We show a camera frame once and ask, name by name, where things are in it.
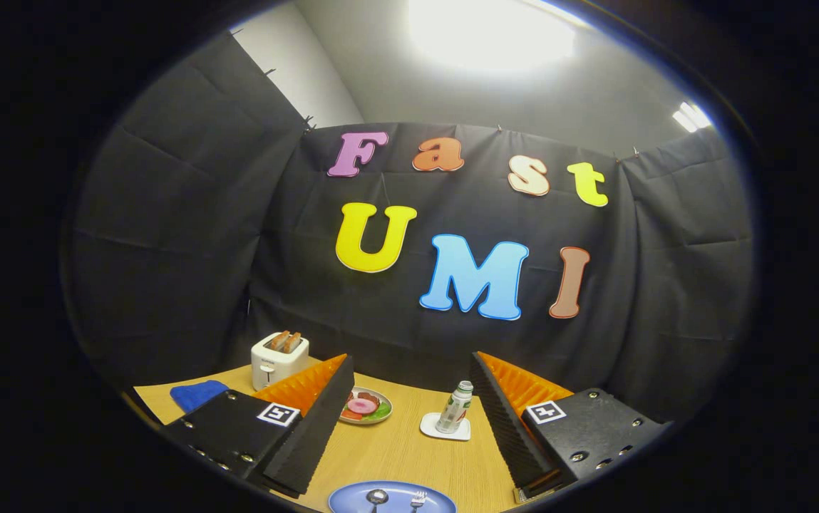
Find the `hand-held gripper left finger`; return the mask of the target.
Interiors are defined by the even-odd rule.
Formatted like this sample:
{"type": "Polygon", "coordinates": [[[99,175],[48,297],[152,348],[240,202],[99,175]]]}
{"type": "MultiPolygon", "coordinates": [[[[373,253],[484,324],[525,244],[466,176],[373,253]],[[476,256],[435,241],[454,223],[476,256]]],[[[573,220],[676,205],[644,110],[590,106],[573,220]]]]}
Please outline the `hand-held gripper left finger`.
{"type": "Polygon", "coordinates": [[[353,386],[353,358],[341,354],[258,393],[223,390],[163,432],[227,474],[298,499],[353,386]]]}

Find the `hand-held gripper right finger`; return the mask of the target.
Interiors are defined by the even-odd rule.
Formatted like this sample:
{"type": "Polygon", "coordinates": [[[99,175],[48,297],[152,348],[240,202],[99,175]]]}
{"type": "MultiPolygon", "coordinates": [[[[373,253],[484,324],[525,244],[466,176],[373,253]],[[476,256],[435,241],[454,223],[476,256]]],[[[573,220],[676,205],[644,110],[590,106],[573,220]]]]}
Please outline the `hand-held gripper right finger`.
{"type": "Polygon", "coordinates": [[[517,503],[610,473],[673,428],[605,390],[573,393],[481,351],[470,357],[469,377],[510,472],[517,503]]]}

